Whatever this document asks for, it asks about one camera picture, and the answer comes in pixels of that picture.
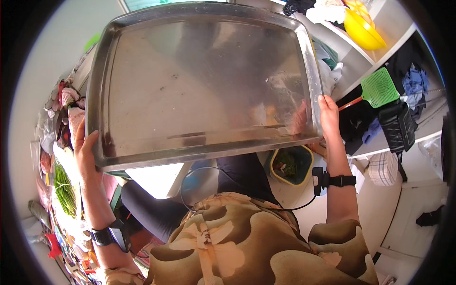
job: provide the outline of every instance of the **plaid cloth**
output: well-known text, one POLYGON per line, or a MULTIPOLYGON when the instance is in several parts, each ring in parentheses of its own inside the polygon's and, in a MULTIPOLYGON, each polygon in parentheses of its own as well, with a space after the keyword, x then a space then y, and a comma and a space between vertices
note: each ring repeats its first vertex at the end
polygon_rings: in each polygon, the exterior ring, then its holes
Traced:
POLYGON ((396 182, 398 169, 398 156, 389 151, 377 153, 369 161, 369 176, 375 185, 393 185, 396 182))

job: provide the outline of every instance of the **dark pants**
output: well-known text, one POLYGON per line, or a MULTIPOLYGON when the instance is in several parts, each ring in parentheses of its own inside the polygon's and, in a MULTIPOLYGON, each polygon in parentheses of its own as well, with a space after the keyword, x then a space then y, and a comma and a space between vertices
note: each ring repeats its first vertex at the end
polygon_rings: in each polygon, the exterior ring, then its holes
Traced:
MULTIPOLYGON (((255 153, 217 158, 217 166, 243 186, 219 173, 217 193, 237 192, 280 205, 272 194, 268 178, 255 153)), ((165 243, 188 212, 181 203, 153 198, 135 181, 126 183, 120 196, 131 214, 165 243)))

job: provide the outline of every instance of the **hand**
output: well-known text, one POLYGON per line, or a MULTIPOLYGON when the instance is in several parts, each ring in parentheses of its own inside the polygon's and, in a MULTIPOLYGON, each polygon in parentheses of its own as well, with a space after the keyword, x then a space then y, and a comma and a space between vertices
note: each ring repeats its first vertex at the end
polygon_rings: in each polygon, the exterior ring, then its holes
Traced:
POLYGON ((85 137, 84 121, 79 124, 74 142, 74 157, 78 165, 79 174, 81 175, 81 187, 87 189, 89 183, 98 182, 98 173, 95 170, 95 158, 93 157, 92 147, 97 141, 98 131, 93 131, 85 137))
POLYGON ((320 122, 323 129, 323 136, 326 140, 340 137, 339 130, 339 108, 331 97, 325 95, 318 96, 321 114, 320 122))

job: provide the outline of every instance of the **tray rim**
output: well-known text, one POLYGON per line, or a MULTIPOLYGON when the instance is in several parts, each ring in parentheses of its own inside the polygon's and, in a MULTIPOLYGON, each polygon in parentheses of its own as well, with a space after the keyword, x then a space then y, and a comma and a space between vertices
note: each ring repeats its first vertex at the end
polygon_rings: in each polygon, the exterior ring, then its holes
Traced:
POLYGON ((311 42, 311 37, 300 21, 287 17, 282 14, 274 13, 268 9, 256 8, 247 5, 223 3, 223 2, 183 2, 172 3, 144 8, 128 14, 124 14, 110 21, 100 37, 97 45, 96 54, 92 62, 91 75, 88 82, 88 94, 86 103, 86 134, 94 130, 100 130, 102 126, 102 109, 104 102, 100 96, 104 93, 105 82, 112 66, 107 63, 108 57, 113 57, 111 46, 118 42, 118 31, 142 21, 162 20, 165 18, 175 18, 180 16, 233 16, 263 21, 269 24, 281 26, 294 31, 297 35, 301 48, 304 65, 306 66, 306 79, 309 85, 310 103, 312 110, 312 122, 315 133, 290 135, 285 137, 275 137, 257 140, 247 140, 218 145, 203 145, 186 147, 181 149, 160 150, 136 155, 121 157, 107 157, 102 149, 102 138, 100 135, 93 146, 95 164, 100 171, 116 171, 131 168, 156 166, 170 163, 187 162, 201 159, 210 159, 223 156, 240 155, 250 152, 272 150, 280 147, 296 146, 314 143, 323 139, 320 124, 320 107, 318 105, 318 95, 322 94, 322 84, 320 72, 316 61, 315 51, 311 42))

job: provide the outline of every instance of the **fly swatter handle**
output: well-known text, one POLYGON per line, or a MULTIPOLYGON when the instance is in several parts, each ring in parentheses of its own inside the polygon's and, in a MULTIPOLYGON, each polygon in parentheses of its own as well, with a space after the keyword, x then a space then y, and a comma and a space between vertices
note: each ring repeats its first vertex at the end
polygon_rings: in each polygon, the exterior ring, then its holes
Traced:
POLYGON ((361 102, 362 100, 363 100, 362 97, 358 97, 358 98, 354 99, 353 101, 350 101, 350 102, 348 102, 347 104, 345 104, 345 105, 343 105, 342 107, 340 107, 340 108, 339 108, 339 111, 342 111, 342 110, 344 110, 345 108, 348 108, 348 107, 350 107, 350 106, 352 106, 352 105, 354 105, 354 104, 356 104, 356 103, 358 103, 358 102, 361 102))

